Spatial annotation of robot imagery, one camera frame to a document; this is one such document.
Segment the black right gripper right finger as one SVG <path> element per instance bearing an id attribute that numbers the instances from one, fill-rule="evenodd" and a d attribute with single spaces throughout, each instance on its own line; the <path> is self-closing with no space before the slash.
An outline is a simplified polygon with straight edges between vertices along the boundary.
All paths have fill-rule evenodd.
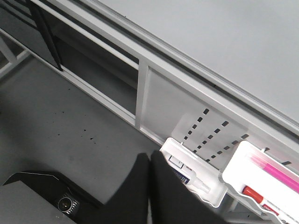
<path id="1" fill-rule="evenodd" d="M 150 157 L 149 198 L 154 224 L 226 223 L 186 188 L 159 151 Z"/>

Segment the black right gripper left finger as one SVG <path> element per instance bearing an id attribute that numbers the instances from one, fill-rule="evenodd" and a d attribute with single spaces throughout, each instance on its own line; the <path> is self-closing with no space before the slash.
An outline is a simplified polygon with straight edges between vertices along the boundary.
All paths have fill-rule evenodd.
<path id="1" fill-rule="evenodd" d="M 150 160 L 146 153 L 136 161 L 114 195 L 88 218 L 90 224 L 146 224 Z"/>

